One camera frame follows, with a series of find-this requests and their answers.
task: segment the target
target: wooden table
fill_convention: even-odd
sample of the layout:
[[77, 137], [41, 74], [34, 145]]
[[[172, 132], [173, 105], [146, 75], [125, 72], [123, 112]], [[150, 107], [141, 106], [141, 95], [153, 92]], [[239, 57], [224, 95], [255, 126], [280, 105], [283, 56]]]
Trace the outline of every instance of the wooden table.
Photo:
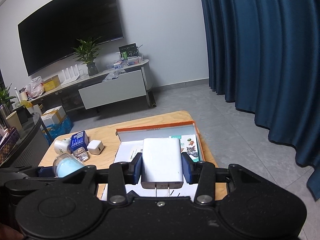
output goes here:
[[[120, 140], [116, 136], [116, 129], [124, 127], [135, 127], [135, 126], [146, 126], [146, 125], [156, 125], [156, 124], [165, 124], [172, 122], [183, 122], [191, 121], [192, 118], [187, 111], [177, 111], [168, 114], [160, 114], [156, 116], [151, 116], [147, 118], [132, 120], [128, 122], [116, 123], [112, 125], [106, 125], [98, 128], [93, 128], [86, 130], [85, 132], [89, 136], [89, 139], [101, 140], [105, 148], [100, 153], [100, 155], [90, 155], [89, 160], [85, 164], [96, 165], [98, 169], [108, 168], [114, 161], [116, 152], [120, 145]], [[56, 140], [63, 140], [64, 138], [71, 137], [74, 133], [61, 135], [56, 138]], [[204, 159], [207, 162], [214, 163], [217, 167], [217, 163], [214, 160], [206, 142], [204, 141], [201, 133], [200, 141], [202, 145], [202, 150], [204, 154]], [[52, 166], [54, 159], [57, 157], [57, 154], [54, 151], [53, 143], [50, 145], [49, 149], [42, 158], [39, 166]], [[102, 192], [104, 189], [104, 184], [99, 185], [99, 190], [97, 196], [101, 198]], [[222, 199], [227, 194], [225, 183], [216, 183], [216, 200]]]

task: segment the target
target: wall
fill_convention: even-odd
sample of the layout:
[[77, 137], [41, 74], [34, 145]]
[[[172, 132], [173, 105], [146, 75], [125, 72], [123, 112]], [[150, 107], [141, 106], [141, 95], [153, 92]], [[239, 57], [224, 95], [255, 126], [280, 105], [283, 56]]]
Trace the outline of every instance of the wall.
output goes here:
[[[28, 77], [17, 25], [50, 1], [6, 0], [0, 6], [0, 68], [6, 85], [20, 89], [35, 76], [60, 75], [61, 69], [75, 63], [69, 57]], [[119, 46], [135, 42], [143, 44], [140, 51], [150, 60], [155, 86], [208, 78], [201, 0], [117, 0], [117, 4], [125, 38], [102, 46], [98, 68], [116, 58]], [[85, 65], [78, 66], [86, 71]]]

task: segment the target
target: blue container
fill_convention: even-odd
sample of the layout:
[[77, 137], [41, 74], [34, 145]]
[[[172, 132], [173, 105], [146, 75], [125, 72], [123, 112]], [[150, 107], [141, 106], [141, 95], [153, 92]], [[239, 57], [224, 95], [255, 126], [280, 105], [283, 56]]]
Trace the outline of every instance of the blue container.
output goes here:
[[52, 169], [55, 176], [62, 178], [84, 166], [85, 165], [72, 154], [64, 153], [56, 157], [53, 162]]
[[83, 147], [86, 151], [88, 150], [87, 146], [89, 144], [89, 139], [85, 131], [78, 132], [71, 136], [71, 150], [75, 151], [80, 147]]

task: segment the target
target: black plant pot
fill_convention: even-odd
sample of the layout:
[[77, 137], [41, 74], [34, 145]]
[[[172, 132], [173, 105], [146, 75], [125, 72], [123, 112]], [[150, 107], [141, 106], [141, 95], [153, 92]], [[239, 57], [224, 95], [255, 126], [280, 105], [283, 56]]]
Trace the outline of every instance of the black plant pot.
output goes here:
[[94, 62], [87, 64], [89, 76], [93, 76], [99, 73], [96, 64]]

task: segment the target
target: gray floor tile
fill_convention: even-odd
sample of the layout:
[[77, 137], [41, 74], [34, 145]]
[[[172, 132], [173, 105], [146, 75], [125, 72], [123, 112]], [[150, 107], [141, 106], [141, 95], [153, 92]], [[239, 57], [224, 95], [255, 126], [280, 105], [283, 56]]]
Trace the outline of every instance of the gray floor tile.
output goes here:
[[155, 91], [155, 92], [167, 91], [167, 90], [174, 90], [174, 89], [184, 88], [184, 87], [186, 87], [186, 83], [182, 82], [182, 83], [177, 83], [177, 84], [165, 85], [165, 86], [161, 86], [161, 87], [155, 87], [153, 89], [153, 91]]
[[132, 113], [131, 119], [138, 119], [157, 114], [186, 110], [194, 120], [202, 120], [221, 115], [215, 106], [205, 97], [195, 95], [191, 88], [162, 91], [155, 93], [156, 108], [140, 109]]
[[297, 195], [307, 207], [307, 220], [304, 223], [303, 231], [308, 240], [320, 239], [320, 201], [315, 201], [308, 190], [306, 184], [310, 175], [313, 173], [311, 168], [301, 178], [297, 179], [286, 189]]
[[73, 121], [73, 128], [71, 129], [71, 133], [95, 128], [97, 127], [96, 125], [97, 124], [94, 117]]
[[301, 168], [296, 164], [293, 147], [271, 143], [268, 140], [269, 130], [255, 125], [254, 114], [238, 111], [225, 117], [260, 158], [279, 186], [287, 187], [311, 168]]
[[194, 94], [201, 97], [206, 97], [208, 100], [220, 111], [221, 114], [236, 113], [235, 103], [227, 103], [224, 99], [224, 95], [217, 95], [207, 85], [194, 86]]
[[308, 240], [308, 238], [307, 238], [305, 232], [303, 231], [303, 229], [301, 230], [301, 232], [300, 232], [300, 234], [299, 234], [299, 238], [300, 238], [301, 240]]
[[121, 123], [121, 122], [127, 122], [130, 121], [131, 114], [121, 114], [118, 116], [112, 116], [105, 119], [98, 119], [96, 122], [98, 124], [97, 127], [109, 125], [109, 124], [115, 124], [115, 123]]
[[219, 167], [237, 163], [275, 183], [274, 179], [239, 133], [225, 119], [207, 119], [197, 123]]

